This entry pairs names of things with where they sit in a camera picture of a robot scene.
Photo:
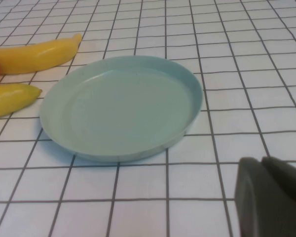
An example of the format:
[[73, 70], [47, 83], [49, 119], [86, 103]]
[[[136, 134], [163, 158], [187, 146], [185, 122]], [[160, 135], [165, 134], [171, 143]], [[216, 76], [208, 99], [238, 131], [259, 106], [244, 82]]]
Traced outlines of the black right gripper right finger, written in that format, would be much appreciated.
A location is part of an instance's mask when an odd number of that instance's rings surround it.
[[264, 157], [261, 164], [261, 209], [296, 212], [296, 168], [274, 157]]

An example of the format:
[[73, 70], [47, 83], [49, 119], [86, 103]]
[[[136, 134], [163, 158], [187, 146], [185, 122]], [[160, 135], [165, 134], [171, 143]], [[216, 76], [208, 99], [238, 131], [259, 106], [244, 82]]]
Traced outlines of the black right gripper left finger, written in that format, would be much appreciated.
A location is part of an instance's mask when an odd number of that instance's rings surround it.
[[241, 158], [235, 188], [235, 204], [243, 237], [296, 237], [296, 212], [264, 212], [261, 209], [261, 161]]

